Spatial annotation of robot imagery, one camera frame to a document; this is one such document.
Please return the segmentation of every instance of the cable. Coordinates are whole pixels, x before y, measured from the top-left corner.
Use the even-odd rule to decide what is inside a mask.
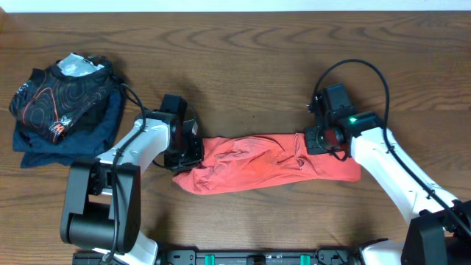
[[[329,72],[332,71],[337,66],[341,66],[345,63],[364,64],[365,66],[370,67],[380,77],[381,82],[383,83],[383,86],[384,86],[384,92],[386,94],[386,106],[384,108],[384,118],[383,118],[383,121],[384,121],[383,138],[384,138],[384,143],[386,144],[386,147],[388,147],[388,151],[391,152],[391,155],[403,167],[403,169],[409,175],[411,175],[411,177],[427,192],[428,196],[432,197],[440,206],[442,206],[444,210],[448,213],[448,215],[451,217],[451,219],[456,223],[456,225],[458,225],[471,239],[471,229],[468,226],[466,226],[466,224],[451,210],[451,208],[440,197],[436,195],[434,189],[429,188],[427,184],[425,184],[418,176],[415,175],[415,173],[412,172],[410,168],[407,167],[407,165],[400,159],[399,155],[397,155],[397,153],[395,152],[394,147],[391,145],[391,143],[389,143],[388,135],[387,135],[387,124],[388,124],[388,116],[389,116],[389,86],[383,74],[379,71],[378,68],[376,68],[376,66],[374,66],[371,63],[368,63],[365,60],[360,60],[360,59],[348,59],[348,60],[342,60],[341,62],[336,63],[335,65],[331,66],[325,73],[323,73],[322,76],[317,81],[316,87],[314,88],[313,102],[315,102],[317,91],[319,89],[319,86],[322,80],[325,78],[325,76],[327,76],[327,74],[329,74]]]
[[[113,244],[111,246],[111,250],[109,253],[103,255],[101,264],[109,264],[113,259],[118,247],[118,232],[119,232],[119,207],[118,207],[118,175],[116,173],[116,165],[118,164],[119,158],[122,156],[123,151],[126,149],[128,145],[131,144],[134,139],[136,139],[146,128],[146,116],[145,116],[145,107],[142,105],[141,100],[139,99],[138,95],[126,84],[121,84],[122,87],[125,87],[135,98],[135,103],[141,108],[142,112],[142,125],[139,130],[133,134],[129,139],[127,139],[124,144],[116,150],[115,157],[113,159],[113,164],[111,166],[111,188],[113,190],[113,209],[114,209],[114,231],[113,231]],[[129,96],[123,92],[120,87],[120,91],[129,99]]]

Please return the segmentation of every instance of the wood grain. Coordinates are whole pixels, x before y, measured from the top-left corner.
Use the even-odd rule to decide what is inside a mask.
[[[470,27],[469,13],[9,14],[0,35],[0,263],[69,264],[77,249],[59,237],[68,168],[19,169],[22,154],[11,150],[8,105],[31,68],[69,52],[103,54],[146,106],[181,94],[199,111],[205,136],[238,137],[302,132],[314,122],[305,104],[319,75],[340,60],[365,59],[389,82],[389,127],[401,146],[470,199]],[[361,110],[383,112],[383,88],[369,69],[342,66],[325,84],[336,82]],[[137,113],[127,105],[119,138]],[[308,249],[406,234],[367,172],[357,183],[202,197],[151,168],[142,189],[142,230],[202,250]]]

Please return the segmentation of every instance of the table surface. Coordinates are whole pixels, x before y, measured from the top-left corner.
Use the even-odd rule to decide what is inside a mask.
[[[32,68],[69,52],[107,56],[147,107],[165,93],[198,110],[206,137],[297,133],[314,123],[306,103],[334,63],[374,63],[391,89],[389,128],[409,155],[462,200],[471,189],[469,13],[9,14],[0,34],[0,263],[69,264],[59,236],[68,167],[20,169],[12,151],[13,94]],[[361,65],[344,82],[360,110],[382,115],[379,79]],[[127,105],[118,139],[138,108]],[[312,180],[197,196],[150,167],[141,229],[162,243],[215,249],[311,249],[388,237],[406,224],[376,181]]]

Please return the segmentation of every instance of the folded clothing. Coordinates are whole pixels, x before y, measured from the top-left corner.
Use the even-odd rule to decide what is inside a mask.
[[[308,155],[304,134],[255,135],[237,139],[203,139],[200,167],[174,177],[194,194],[221,194],[303,180],[360,180],[360,165],[329,154]]]
[[[113,75],[111,63],[102,58],[100,65],[99,70],[81,77],[66,76],[56,64],[33,69],[14,95],[10,112],[50,142],[61,141],[83,113],[118,90],[119,78]]]
[[[77,130],[57,144],[31,130],[15,128],[13,151],[25,152],[21,168],[43,166],[50,163],[72,164],[77,158],[95,158],[112,147],[123,115],[124,97],[119,92],[106,99],[106,111],[101,122],[92,130]]]

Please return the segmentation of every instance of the black garment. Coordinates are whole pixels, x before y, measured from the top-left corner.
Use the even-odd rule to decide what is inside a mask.
[[[104,68],[83,77],[66,76],[56,64],[33,69],[29,81],[14,95],[10,112],[52,143],[78,130],[93,130],[103,119],[108,96],[119,85],[111,63],[105,59],[100,63]],[[85,112],[91,117],[83,117]]]

